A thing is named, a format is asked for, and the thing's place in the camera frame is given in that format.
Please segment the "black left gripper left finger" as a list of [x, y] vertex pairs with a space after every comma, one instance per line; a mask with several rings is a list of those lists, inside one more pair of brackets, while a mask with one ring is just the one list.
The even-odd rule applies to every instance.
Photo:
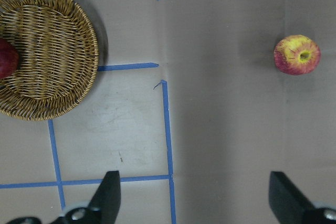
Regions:
[[86, 206], [61, 214], [52, 223], [115, 223], [121, 205], [121, 182], [118, 171], [106, 172], [102, 182]]

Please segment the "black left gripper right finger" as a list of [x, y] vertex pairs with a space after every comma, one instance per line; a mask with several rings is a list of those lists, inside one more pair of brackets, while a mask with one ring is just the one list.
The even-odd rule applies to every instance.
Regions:
[[335, 223], [335, 208], [316, 207], [284, 172], [270, 172], [268, 203], [279, 223]]

